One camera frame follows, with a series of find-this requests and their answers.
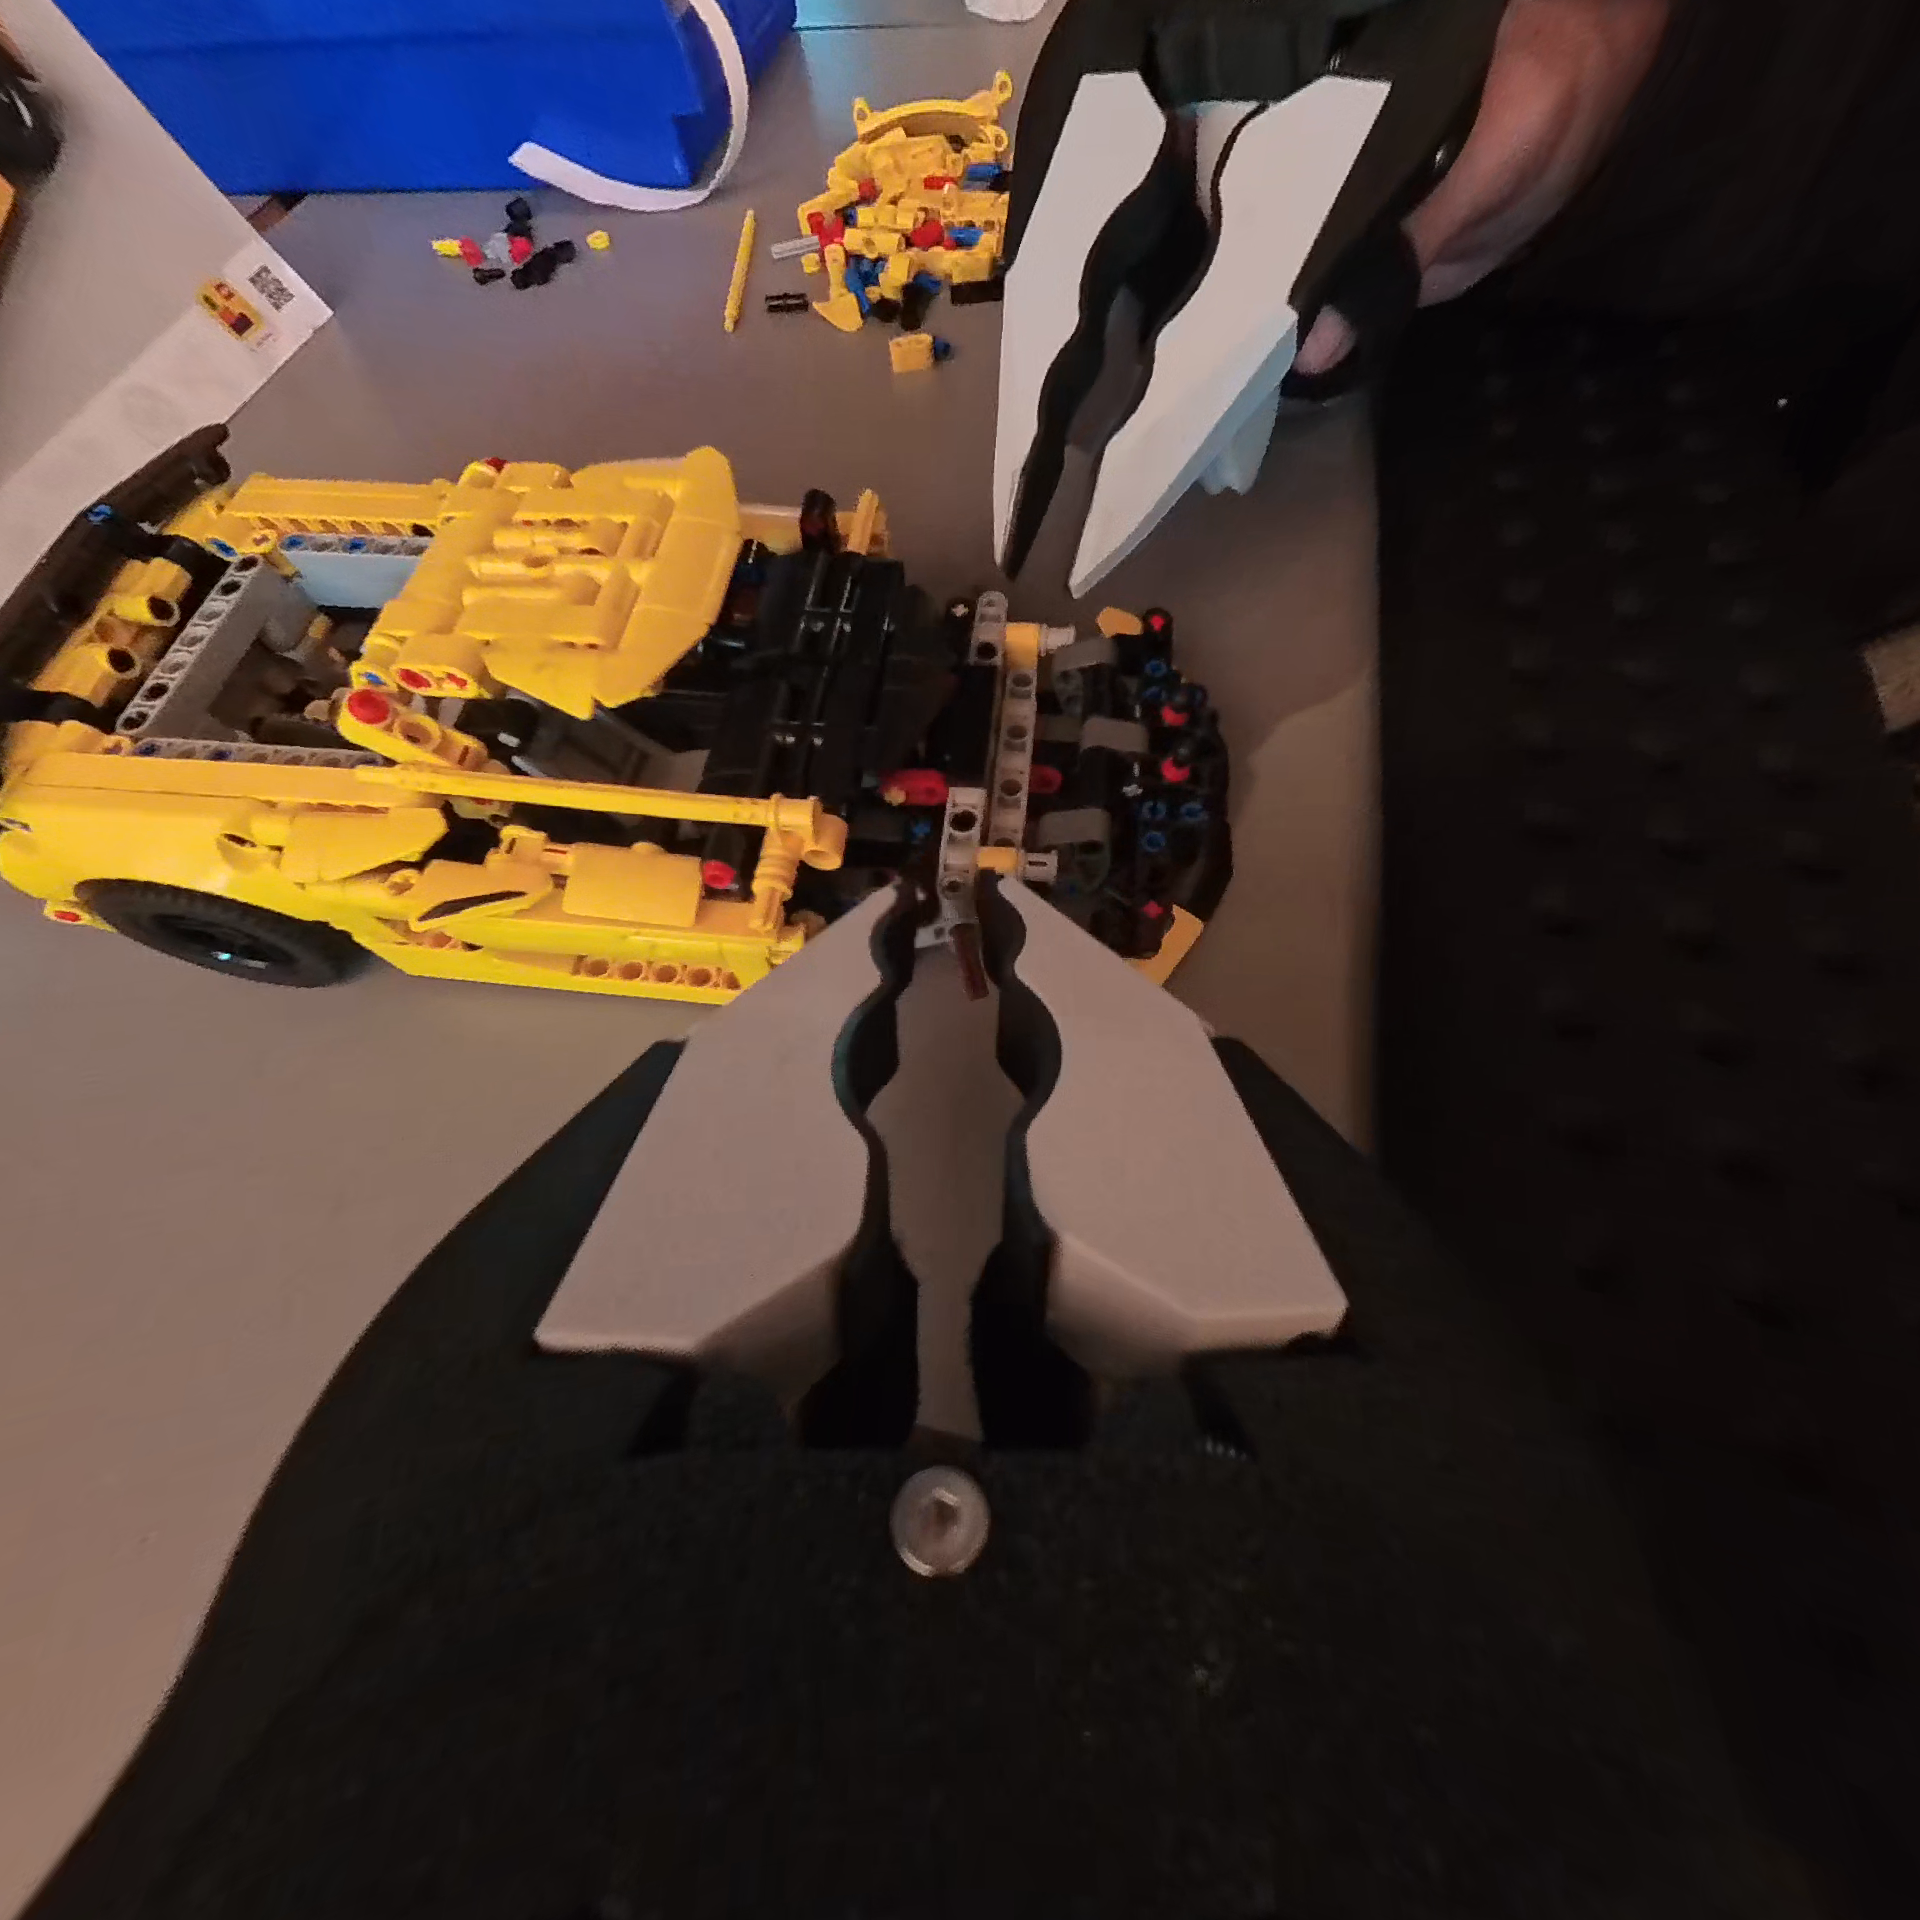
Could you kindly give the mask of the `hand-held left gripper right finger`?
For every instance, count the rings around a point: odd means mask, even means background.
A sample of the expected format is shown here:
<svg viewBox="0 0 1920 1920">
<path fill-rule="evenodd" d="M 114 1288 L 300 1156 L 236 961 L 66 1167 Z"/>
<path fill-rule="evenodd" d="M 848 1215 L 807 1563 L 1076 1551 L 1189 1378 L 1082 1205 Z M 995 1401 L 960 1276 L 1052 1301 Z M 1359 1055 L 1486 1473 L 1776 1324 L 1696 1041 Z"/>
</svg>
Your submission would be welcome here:
<svg viewBox="0 0 1920 1920">
<path fill-rule="evenodd" d="M 1114 1387 L 1344 1331 L 1349 1296 L 1202 1019 L 1020 881 L 978 892 L 1020 1105 L 968 1370 L 990 1449 L 1078 1449 Z"/>
</svg>

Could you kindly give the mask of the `yellow toy brick car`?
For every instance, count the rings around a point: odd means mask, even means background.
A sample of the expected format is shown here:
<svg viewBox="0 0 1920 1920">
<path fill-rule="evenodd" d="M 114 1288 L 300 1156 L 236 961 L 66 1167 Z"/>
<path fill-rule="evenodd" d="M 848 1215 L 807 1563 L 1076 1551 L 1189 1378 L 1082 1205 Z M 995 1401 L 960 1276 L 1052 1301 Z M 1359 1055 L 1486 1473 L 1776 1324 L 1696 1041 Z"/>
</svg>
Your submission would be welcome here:
<svg viewBox="0 0 1920 1920">
<path fill-rule="evenodd" d="M 1024 883 L 1154 983 L 1231 883 L 1231 765 L 1164 609 L 908 581 L 872 491 L 728 460 L 236 477 L 216 423 L 5 601 L 5 888 L 290 989 L 719 1007 L 872 893 L 956 944 Z"/>
</svg>

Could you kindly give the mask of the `small heap of black bricks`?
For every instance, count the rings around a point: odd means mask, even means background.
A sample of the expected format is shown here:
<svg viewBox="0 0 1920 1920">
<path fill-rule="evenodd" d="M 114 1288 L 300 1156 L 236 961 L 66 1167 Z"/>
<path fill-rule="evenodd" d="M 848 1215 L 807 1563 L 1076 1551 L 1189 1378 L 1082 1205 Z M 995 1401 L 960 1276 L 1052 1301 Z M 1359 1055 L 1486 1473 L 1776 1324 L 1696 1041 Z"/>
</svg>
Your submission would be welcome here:
<svg viewBox="0 0 1920 1920">
<path fill-rule="evenodd" d="M 474 285 L 530 292 L 554 284 L 586 259 L 612 251 L 608 226 L 563 228 L 528 195 L 512 195 L 491 224 L 476 231 L 444 231 L 427 243 L 431 259 L 462 272 Z"/>
</svg>

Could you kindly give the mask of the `blue fabric bag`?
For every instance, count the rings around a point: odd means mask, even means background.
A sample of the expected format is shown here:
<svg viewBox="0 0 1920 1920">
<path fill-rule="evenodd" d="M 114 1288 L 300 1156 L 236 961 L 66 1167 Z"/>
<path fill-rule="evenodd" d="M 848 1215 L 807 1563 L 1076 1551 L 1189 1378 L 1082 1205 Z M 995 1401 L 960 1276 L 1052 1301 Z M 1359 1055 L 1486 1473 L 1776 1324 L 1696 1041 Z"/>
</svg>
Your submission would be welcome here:
<svg viewBox="0 0 1920 1920">
<path fill-rule="evenodd" d="M 740 144 L 792 2 L 60 8 L 228 197 L 602 179 L 680 205 Z"/>
</svg>

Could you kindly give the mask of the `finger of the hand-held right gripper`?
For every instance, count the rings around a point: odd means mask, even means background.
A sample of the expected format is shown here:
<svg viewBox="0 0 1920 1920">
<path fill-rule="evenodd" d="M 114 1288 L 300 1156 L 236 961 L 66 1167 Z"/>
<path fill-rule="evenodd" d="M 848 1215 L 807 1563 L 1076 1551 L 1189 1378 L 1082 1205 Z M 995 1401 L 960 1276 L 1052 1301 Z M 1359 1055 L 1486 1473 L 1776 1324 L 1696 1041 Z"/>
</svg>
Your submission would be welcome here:
<svg viewBox="0 0 1920 1920">
<path fill-rule="evenodd" d="M 1062 483 L 1072 425 L 1106 363 L 1114 306 L 1162 251 L 1178 201 L 1178 143 L 1146 79 L 1084 75 L 1000 282 L 992 504 L 1007 579 L 1034 554 Z"/>
<path fill-rule="evenodd" d="M 1278 392 L 1300 339 L 1294 284 L 1390 92 L 1390 80 L 1325 75 L 1218 139 L 1212 251 L 1099 456 L 1067 579 L 1075 596 L 1140 547 Z"/>
</svg>

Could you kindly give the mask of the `person's right hand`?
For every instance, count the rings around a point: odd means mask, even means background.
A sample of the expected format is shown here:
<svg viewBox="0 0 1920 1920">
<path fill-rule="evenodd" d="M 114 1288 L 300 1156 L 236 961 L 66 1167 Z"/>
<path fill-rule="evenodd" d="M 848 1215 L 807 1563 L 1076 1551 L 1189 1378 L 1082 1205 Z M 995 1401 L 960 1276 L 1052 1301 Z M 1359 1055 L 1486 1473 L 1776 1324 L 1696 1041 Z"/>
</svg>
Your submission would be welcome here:
<svg viewBox="0 0 1920 1920">
<path fill-rule="evenodd" d="M 1592 179 L 1667 37 L 1668 2 L 1508 2 L 1471 128 L 1402 228 L 1416 306 L 1446 305 L 1534 243 Z"/>
</svg>

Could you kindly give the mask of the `pile of small toy bricks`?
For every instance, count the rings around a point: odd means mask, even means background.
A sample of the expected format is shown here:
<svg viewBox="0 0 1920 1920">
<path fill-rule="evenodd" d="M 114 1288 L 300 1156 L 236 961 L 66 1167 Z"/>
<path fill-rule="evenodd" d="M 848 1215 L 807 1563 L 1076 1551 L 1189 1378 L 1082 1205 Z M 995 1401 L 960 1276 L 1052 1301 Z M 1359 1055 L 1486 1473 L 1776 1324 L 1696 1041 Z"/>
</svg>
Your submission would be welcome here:
<svg viewBox="0 0 1920 1920">
<path fill-rule="evenodd" d="M 960 95 L 877 106 L 855 98 L 853 137 L 782 243 L 805 274 L 768 296 L 775 313 L 812 313 L 837 332 L 877 323 L 920 329 L 936 299 L 1000 299 L 1012 205 L 1016 82 L 1007 71 Z"/>
</svg>

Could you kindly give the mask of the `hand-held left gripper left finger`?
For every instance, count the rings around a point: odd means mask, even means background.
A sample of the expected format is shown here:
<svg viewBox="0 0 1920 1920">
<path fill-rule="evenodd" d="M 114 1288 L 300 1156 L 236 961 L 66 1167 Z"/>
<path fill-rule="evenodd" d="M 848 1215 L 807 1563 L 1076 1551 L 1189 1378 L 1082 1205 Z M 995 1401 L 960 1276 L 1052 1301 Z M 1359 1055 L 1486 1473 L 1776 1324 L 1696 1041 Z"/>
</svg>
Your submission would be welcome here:
<svg viewBox="0 0 1920 1920">
<path fill-rule="evenodd" d="M 898 1069 L 916 897 L 871 897 L 704 1019 L 666 1072 L 534 1341 L 757 1380 L 800 1440 L 898 1447 L 918 1282 L 875 1095 Z"/>
</svg>

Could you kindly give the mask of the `white instruction booklet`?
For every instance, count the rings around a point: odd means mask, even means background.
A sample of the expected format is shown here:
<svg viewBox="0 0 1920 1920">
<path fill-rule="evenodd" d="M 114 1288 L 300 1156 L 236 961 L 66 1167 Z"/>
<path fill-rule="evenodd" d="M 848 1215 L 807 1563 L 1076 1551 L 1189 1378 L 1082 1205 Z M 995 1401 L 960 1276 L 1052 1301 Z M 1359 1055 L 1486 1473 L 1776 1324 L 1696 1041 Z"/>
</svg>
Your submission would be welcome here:
<svg viewBox="0 0 1920 1920">
<path fill-rule="evenodd" d="M 62 151 L 5 249 L 2 585 L 75 513 L 227 425 L 331 319 L 56 5 L 5 5 L 5 48 Z"/>
</svg>

